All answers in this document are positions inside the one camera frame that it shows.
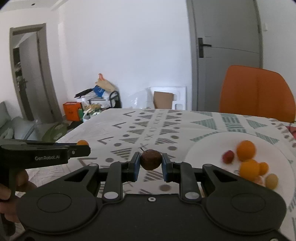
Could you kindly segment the person's left hand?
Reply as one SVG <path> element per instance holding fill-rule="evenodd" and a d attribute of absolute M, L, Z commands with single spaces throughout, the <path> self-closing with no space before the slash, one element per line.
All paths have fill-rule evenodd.
<path fill-rule="evenodd" d="M 21 193 L 27 193 L 31 190 L 36 189 L 37 186 L 29 181 L 29 175 L 26 170 L 20 170 L 16 175 L 16 191 Z M 19 197 L 11 197 L 12 191 L 1 184 L 1 214 L 4 215 L 5 219 L 14 223 L 20 223 L 20 220 L 16 213 L 16 204 Z"/>

